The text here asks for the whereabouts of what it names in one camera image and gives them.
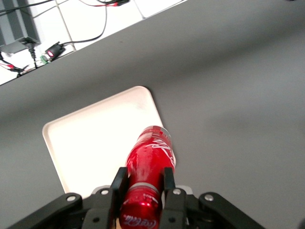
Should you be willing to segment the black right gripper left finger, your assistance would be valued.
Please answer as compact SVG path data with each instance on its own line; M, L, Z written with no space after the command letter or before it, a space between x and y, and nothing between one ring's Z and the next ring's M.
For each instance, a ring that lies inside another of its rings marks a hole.
M76 193L61 195L9 228L112 229L127 186L128 171L121 167L110 187L101 187L87 198Z

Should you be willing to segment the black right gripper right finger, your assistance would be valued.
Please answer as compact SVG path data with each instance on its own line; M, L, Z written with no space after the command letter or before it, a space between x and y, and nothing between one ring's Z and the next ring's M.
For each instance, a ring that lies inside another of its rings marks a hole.
M173 169L164 169L165 204L160 229L262 229L263 226L214 192L196 198L175 185Z

